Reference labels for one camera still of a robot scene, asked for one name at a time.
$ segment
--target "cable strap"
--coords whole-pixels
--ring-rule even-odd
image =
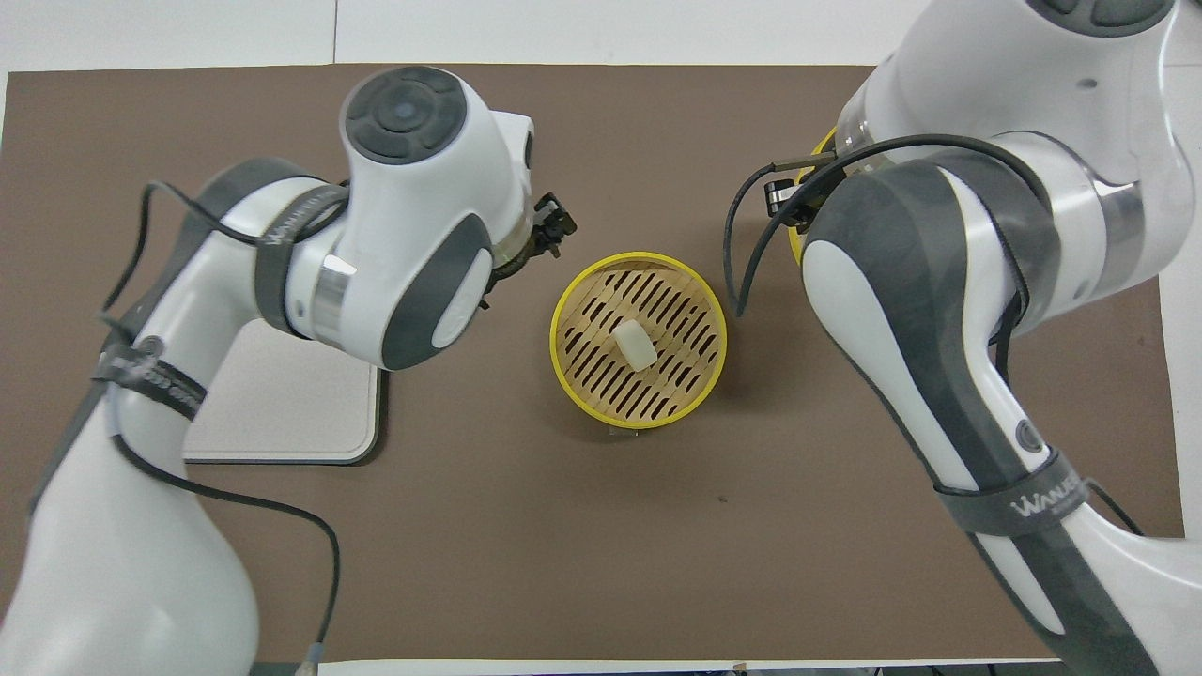
[[[1089,488],[1055,449],[1042,467],[996,491],[976,493],[935,486],[952,520],[969,533],[1017,538],[1060,523],[1089,497]]]
[[[349,191],[341,185],[319,185],[308,190],[292,200],[256,242],[255,303],[267,324],[308,340],[288,322],[284,307],[292,248],[311,230],[323,225],[322,217],[345,204],[347,196]]]
[[[153,354],[121,344],[112,344],[105,349],[91,379],[115,383],[166,404],[188,420],[196,419],[201,402],[208,393],[203,385]]]

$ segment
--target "beige slotted plate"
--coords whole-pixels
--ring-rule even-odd
[[[630,369],[611,332],[637,320],[659,358]],[[726,361],[726,319],[709,285],[662,254],[631,251],[589,266],[551,320],[551,361],[567,396],[615,427],[679,420],[709,395]]]

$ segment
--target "white robotic arm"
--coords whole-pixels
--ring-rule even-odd
[[[255,318],[409,367],[463,332],[493,281],[575,230],[552,196],[531,208],[530,120],[489,111],[451,73],[368,78],[341,128],[349,195],[284,160],[227,170],[109,337],[35,499],[0,675],[244,676],[258,631],[242,563],[192,493],[120,444],[184,476],[204,386]]]
[[[1202,546],[1087,504],[989,362],[1018,331],[1158,273],[1194,208],[1160,57],[1171,1],[935,0],[844,109],[835,152],[938,131],[1008,150],[894,150],[817,210],[810,302],[881,396],[940,498],[1078,674],[1197,674]]]

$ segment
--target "brown table surface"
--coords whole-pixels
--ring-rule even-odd
[[[377,66],[13,73],[0,155],[0,604],[25,505],[87,387],[91,318],[153,178],[195,194],[255,155],[345,177],[338,108]],[[327,656],[520,659],[1039,658],[871,391],[823,334],[784,237],[726,370],[680,422],[614,438],[560,390],[547,325],[593,261],[653,250],[721,295],[721,219],[768,160],[805,154],[862,67],[454,66],[535,119],[536,194],[581,230],[446,355],[394,374],[362,467],[194,467],[338,529]],[[763,223],[738,221],[744,259]],[[141,289],[180,210],[156,203]],[[1152,534],[1180,535],[1154,283],[1020,338],[1013,383],[1043,434]],[[309,524],[207,503],[258,598],[260,659],[293,659],[325,600]]]

